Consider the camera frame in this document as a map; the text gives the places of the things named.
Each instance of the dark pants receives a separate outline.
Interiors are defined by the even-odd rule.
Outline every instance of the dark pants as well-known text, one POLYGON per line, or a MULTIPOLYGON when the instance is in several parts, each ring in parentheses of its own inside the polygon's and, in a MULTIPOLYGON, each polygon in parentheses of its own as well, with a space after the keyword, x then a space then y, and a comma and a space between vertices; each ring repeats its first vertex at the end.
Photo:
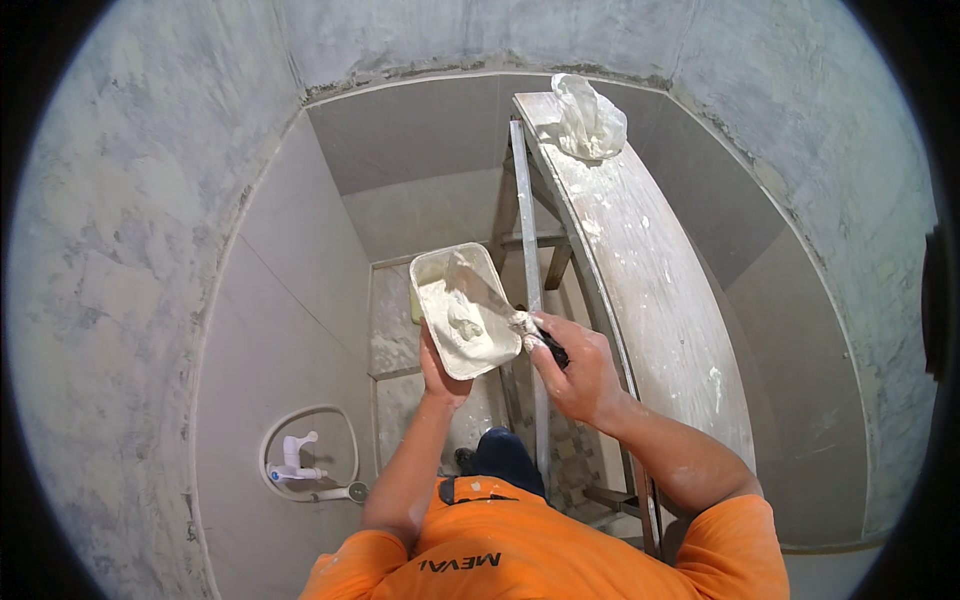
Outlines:
POLYGON ((472 472, 463 474, 498 477, 521 490, 546 497, 540 472, 527 449, 506 427, 494 427, 483 434, 472 466, 472 472))

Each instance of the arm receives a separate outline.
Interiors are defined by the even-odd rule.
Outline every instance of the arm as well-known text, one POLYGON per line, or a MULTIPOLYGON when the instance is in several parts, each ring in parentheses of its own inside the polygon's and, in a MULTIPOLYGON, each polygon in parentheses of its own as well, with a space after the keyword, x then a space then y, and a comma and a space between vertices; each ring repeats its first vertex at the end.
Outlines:
POLYGON ((425 385, 420 407, 393 458, 373 484, 360 517, 361 530, 377 529, 393 534, 406 547, 408 555, 420 537, 450 420, 467 400, 473 385, 472 380, 457 381, 446 374, 422 319, 420 367, 425 385))
POLYGON ((726 446, 621 389, 606 336, 544 313, 535 320, 570 357, 561 371, 546 346, 532 336, 524 339, 557 408, 626 445, 681 508, 696 514, 728 498, 762 495, 756 477, 726 446))

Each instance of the orange t-shirt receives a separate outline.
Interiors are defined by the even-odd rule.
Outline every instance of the orange t-shirt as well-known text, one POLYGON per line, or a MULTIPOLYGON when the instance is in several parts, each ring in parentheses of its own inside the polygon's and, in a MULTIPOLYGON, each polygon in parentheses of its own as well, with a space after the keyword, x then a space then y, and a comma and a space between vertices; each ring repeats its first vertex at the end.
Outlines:
POLYGON ((317 560, 300 599, 789 596, 773 511, 757 495, 697 516, 672 567, 501 479, 454 486, 450 506, 434 492, 413 560, 395 536, 360 531, 317 560))

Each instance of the person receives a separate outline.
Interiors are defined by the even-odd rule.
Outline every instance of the person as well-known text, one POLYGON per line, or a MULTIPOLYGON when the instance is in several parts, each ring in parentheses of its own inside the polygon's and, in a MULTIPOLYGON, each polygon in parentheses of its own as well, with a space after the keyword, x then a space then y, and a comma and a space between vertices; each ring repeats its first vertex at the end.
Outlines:
POLYGON ((458 457, 471 474, 438 477, 450 420, 472 382, 446 374, 421 322, 420 407, 371 489, 359 531, 316 561, 300 598, 788 597, 773 511, 743 461, 624 392, 605 336, 544 313, 535 321, 569 356, 561 371, 546 346, 524 339, 557 408, 619 440, 696 515, 675 566, 551 508, 529 455, 502 428, 458 457))

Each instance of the knee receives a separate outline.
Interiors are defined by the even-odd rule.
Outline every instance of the knee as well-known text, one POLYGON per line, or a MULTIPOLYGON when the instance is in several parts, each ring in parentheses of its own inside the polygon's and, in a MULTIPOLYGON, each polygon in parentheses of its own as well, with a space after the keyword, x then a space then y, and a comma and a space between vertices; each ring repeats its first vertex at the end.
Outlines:
POLYGON ((483 440, 485 438, 490 438, 494 440, 505 440, 512 438, 513 436, 514 433, 506 427, 491 427, 480 439, 483 440))

